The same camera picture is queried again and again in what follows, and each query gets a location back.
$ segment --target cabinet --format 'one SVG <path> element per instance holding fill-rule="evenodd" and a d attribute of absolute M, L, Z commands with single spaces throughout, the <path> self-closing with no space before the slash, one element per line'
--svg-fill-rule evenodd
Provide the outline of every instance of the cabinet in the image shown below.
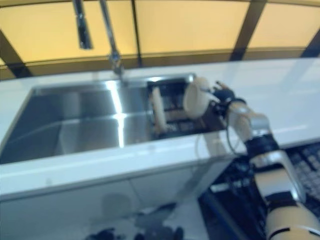
<path fill-rule="evenodd" d="M 82 239 L 83 231 L 140 208 L 128 180 L 8 200 L 0 203 L 0 239 L 48 239 L 70 229 Z"/>

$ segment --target faucet spout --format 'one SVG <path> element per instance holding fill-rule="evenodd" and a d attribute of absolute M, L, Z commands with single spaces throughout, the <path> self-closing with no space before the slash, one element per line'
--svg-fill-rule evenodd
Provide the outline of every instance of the faucet spout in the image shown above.
<path fill-rule="evenodd" d="M 117 49 L 114 32 L 112 29 L 111 19 L 108 11 L 108 6 L 106 3 L 106 0 L 99 0 L 99 2 L 100 2 L 104 24 L 105 24 L 106 34 L 108 36 L 109 43 L 111 46 L 109 61 L 111 62 L 113 72 L 116 75 L 118 75 L 120 79 L 122 79 L 122 75 L 124 74 L 125 69 L 121 61 L 121 55 Z"/>
<path fill-rule="evenodd" d="M 79 37 L 79 45 L 82 49 L 92 49 L 92 43 L 90 39 L 90 34 L 87 27 L 87 20 L 84 11 L 84 3 L 83 0 L 72 0 L 74 11 L 75 11 L 75 19 Z"/>

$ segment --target stainless steel sink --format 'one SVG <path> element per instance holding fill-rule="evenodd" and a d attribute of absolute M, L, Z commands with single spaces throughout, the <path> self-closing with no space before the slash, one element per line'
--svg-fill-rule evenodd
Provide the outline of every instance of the stainless steel sink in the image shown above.
<path fill-rule="evenodd" d="M 56 87 L 36 87 L 17 116 L 0 163 L 126 145 L 210 131 L 203 121 L 190 121 L 182 96 L 192 74 L 97 81 Z M 149 93 L 159 86 L 170 131 L 157 135 Z M 179 115 L 170 120 L 170 113 Z"/>

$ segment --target sink rim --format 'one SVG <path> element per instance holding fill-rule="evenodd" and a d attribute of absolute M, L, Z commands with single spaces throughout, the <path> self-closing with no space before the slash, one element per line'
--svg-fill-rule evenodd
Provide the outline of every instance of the sink rim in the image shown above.
<path fill-rule="evenodd" d="M 72 82 L 52 84 L 50 86 L 35 86 L 31 90 L 31 96 L 44 96 L 51 94 L 63 93 L 83 93 L 83 92 L 98 92 L 109 91 L 121 88 L 146 88 L 148 83 L 162 82 L 166 80 L 184 79 L 186 83 L 191 83 L 196 75 L 194 73 L 183 74 L 168 74 L 168 75 L 154 75 L 142 77 L 130 77 L 124 80 L 119 79 L 105 79 L 85 82 Z"/>

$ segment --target black cable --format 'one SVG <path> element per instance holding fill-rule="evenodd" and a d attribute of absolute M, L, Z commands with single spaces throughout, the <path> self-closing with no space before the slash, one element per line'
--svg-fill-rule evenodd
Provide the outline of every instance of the black cable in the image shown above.
<path fill-rule="evenodd" d="M 244 157 L 245 155 L 241 154 L 241 153 L 238 153 L 236 152 L 236 150 L 234 149 L 234 147 L 232 146 L 231 142 L 230 142 L 230 136 L 229 136 L 229 115 L 226 114 L 226 117 L 225 117 L 225 120 L 226 120 L 226 140 L 227 140 L 227 143 L 228 143 L 228 146 L 231 150 L 231 152 L 238 156 L 238 157 Z"/>

